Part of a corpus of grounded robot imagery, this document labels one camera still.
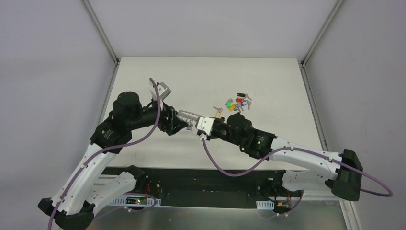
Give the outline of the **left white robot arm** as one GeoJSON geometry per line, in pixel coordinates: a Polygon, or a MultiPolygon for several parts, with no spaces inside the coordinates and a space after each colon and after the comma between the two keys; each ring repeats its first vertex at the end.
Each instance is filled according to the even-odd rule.
{"type": "Polygon", "coordinates": [[[117,197],[145,190],[146,174],[129,166],[112,182],[98,190],[93,185],[122,148],[134,145],[132,131],[144,127],[159,129],[171,136],[187,127],[177,111],[163,102],[152,100],[142,106],[135,92],[123,92],[113,102],[108,117],[97,126],[90,144],[69,180],[51,198],[42,199],[38,207],[49,216],[48,225],[64,230],[84,230],[94,217],[117,197]]]}

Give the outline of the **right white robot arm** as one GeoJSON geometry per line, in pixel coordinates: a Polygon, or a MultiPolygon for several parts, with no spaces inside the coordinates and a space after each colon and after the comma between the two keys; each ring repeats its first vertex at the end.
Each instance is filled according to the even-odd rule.
{"type": "Polygon", "coordinates": [[[356,153],[316,150],[292,143],[275,134],[253,127],[252,122],[237,113],[227,120],[204,118],[199,128],[206,140],[220,139],[239,147],[255,159],[280,161],[304,168],[304,171],[282,170],[272,182],[277,196],[298,190],[330,191],[348,201],[358,201],[363,167],[356,153]]]}

